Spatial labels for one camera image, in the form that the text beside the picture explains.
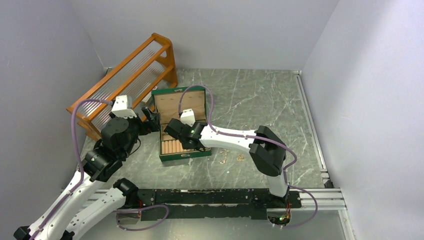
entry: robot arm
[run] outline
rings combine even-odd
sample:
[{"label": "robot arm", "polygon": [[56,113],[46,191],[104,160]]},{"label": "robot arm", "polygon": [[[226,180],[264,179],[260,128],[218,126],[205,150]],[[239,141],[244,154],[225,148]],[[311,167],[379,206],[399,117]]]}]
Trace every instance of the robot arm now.
[{"label": "robot arm", "polygon": [[[133,191],[134,187],[137,187],[123,178],[109,190],[115,194],[114,199],[100,201],[101,204],[93,203],[78,213],[89,197],[123,165],[138,137],[159,131],[158,114],[151,112],[147,107],[143,108],[147,121],[141,121],[131,106],[132,100],[126,95],[118,96],[115,99],[110,115],[112,119],[101,130],[102,139],[84,157],[82,184],[71,192],[81,178],[81,173],[77,170],[65,190],[38,220],[30,226],[22,226],[15,231],[13,236],[17,240],[77,239],[77,236],[72,238],[75,233],[81,237],[104,216],[134,199]],[[48,215],[52,216],[40,227]]]}]

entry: wooden dowel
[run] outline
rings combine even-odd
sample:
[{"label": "wooden dowel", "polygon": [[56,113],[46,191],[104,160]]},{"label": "wooden dowel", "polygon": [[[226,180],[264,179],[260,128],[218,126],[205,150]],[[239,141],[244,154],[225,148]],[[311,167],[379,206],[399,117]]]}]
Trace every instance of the wooden dowel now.
[{"label": "wooden dowel", "polygon": [[172,140],[172,152],[177,152],[177,140]]},{"label": "wooden dowel", "polygon": [[179,140],[176,141],[176,152],[177,153],[181,152],[180,141]]},{"label": "wooden dowel", "polygon": [[169,154],[170,153],[170,146],[168,144],[168,141],[164,141],[165,143],[165,154]]},{"label": "wooden dowel", "polygon": [[166,141],[166,143],[168,144],[168,153],[172,154],[173,153],[173,151],[172,151],[172,141],[169,140],[169,141]]}]

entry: debris on floor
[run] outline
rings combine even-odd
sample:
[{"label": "debris on floor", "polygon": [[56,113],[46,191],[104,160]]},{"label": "debris on floor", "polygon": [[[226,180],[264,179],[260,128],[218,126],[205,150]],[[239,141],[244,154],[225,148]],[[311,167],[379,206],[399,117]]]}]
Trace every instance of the debris on floor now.
[{"label": "debris on floor", "polygon": [[245,156],[243,154],[240,154],[237,157],[237,162],[241,162],[241,161],[243,161],[243,159],[245,159]]},{"label": "debris on floor", "polygon": [[228,150],[228,149],[225,149],[224,148],[221,151],[219,151],[219,153],[222,154],[222,159],[221,159],[221,161],[219,163],[220,164],[225,164],[227,162],[227,155],[229,153],[231,153],[231,150]]}]

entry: box lid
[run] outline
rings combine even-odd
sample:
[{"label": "box lid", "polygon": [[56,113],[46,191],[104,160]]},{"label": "box lid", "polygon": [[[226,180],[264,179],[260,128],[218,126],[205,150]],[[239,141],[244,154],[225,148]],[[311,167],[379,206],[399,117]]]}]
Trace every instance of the box lid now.
[{"label": "box lid", "polygon": [[[180,119],[178,104],[186,86],[157,89],[151,91],[156,111],[160,113],[160,123],[169,123],[171,119]],[[206,94],[201,86],[190,88],[181,103],[181,111],[193,109],[196,120],[206,120]]]}]

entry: open box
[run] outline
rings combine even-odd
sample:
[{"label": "open box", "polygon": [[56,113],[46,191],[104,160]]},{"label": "open box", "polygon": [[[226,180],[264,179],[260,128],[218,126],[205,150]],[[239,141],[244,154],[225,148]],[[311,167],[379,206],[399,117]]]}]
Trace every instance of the open box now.
[{"label": "open box", "polygon": [[[154,106],[160,113],[159,158],[162,162],[211,156],[210,148],[205,151],[183,149],[180,141],[164,132],[171,119],[180,119],[178,104],[183,91],[187,87],[176,87],[153,90]],[[196,121],[206,122],[206,93],[203,87],[190,88],[184,95],[181,110],[193,109]]]}]

